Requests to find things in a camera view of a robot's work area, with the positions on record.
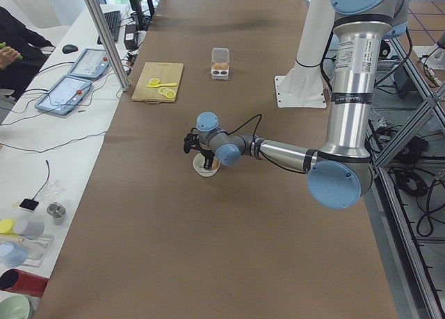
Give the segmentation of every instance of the blue cup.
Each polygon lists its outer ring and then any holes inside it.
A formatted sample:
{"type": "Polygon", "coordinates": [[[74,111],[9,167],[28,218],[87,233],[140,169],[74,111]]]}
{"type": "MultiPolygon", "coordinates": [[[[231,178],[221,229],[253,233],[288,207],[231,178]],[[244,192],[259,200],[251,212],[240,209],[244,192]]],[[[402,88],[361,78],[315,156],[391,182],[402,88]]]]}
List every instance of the blue cup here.
{"type": "Polygon", "coordinates": [[[7,241],[0,245],[0,261],[7,268],[15,268],[28,258],[28,251],[23,247],[7,241]]]}

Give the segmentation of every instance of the tablet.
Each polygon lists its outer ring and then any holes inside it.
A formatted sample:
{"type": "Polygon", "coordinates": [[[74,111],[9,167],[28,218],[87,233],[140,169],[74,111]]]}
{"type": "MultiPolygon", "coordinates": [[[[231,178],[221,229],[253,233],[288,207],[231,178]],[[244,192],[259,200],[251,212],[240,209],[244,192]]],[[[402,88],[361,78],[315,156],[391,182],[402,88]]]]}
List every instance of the tablet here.
{"type": "Polygon", "coordinates": [[[46,92],[35,107],[41,111],[66,115],[86,96],[92,81],[73,76],[63,76],[46,92]]]}
{"type": "Polygon", "coordinates": [[[68,76],[95,80],[104,74],[109,65],[108,56],[103,49],[85,48],[72,65],[68,76]]]}

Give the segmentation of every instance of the computer mouse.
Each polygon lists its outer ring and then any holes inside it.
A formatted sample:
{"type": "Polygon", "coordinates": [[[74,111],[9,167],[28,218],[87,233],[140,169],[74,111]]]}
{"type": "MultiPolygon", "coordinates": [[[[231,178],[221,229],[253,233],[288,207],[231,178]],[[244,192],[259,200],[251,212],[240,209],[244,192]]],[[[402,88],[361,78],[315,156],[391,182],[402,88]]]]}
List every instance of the computer mouse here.
{"type": "Polygon", "coordinates": [[[75,51],[78,51],[78,50],[79,50],[79,48],[77,48],[77,46],[74,46],[73,44],[66,44],[62,48],[62,52],[64,54],[74,53],[75,51]]]}

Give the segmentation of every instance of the wooden cutting board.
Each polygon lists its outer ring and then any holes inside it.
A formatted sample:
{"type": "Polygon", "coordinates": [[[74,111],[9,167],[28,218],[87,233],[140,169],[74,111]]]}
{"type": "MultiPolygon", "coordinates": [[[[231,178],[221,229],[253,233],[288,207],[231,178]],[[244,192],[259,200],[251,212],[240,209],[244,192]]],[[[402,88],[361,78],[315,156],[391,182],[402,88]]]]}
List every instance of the wooden cutting board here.
{"type": "Polygon", "coordinates": [[[175,102],[183,68],[184,64],[182,63],[146,62],[142,73],[140,74],[138,84],[131,96],[131,100],[153,103],[175,102]],[[176,96],[172,99],[168,99],[166,96],[159,93],[159,88],[148,88],[147,84],[152,78],[160,79],[161,83],[176,83],[177,86],[169,87],[176,92],[176,96]]]}

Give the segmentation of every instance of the keyboard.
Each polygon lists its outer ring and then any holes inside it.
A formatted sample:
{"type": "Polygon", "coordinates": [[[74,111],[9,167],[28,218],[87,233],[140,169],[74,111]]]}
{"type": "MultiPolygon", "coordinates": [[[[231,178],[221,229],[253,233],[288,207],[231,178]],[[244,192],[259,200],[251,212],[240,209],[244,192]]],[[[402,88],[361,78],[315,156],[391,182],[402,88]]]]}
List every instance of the keyboard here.
{"type": "MultiPolygon", "coordinates": [[[[110,28],[111,36],[113,36],[113,41],[117,42],[119,39],[119,25],[120,25],[120,11],[111,11],[104,13],[104,18],[108,27],[110,28]]],[[[97,37],[97,44],[102,44],[100,36],[97,37]]]]}

